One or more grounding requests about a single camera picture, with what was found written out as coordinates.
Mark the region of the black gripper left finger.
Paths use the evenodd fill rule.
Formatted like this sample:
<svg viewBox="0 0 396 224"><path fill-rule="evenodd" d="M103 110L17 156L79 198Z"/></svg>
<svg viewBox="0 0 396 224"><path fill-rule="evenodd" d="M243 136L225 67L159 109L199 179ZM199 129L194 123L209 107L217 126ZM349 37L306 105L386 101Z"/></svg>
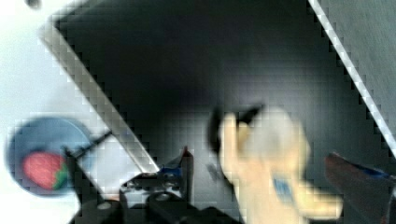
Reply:
<svg viewBox="0 0 396 224"><path fill-rule="evenodd" d="M188 147L184 147L179 156L163 165L160 170L165 186L187 202L191 200L193 167L193 156Z"/></svg>

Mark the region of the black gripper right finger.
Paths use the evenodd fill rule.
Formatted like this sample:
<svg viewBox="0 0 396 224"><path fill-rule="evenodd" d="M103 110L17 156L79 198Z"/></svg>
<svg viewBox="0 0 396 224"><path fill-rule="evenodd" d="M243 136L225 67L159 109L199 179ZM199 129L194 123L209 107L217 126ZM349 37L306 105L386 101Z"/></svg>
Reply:
<svg viewBox="0 0 396 224"><path fill-rule="evenodd" d="M370 224L395 224L395 176L331 153L325 158L328 181Z"/></svg>

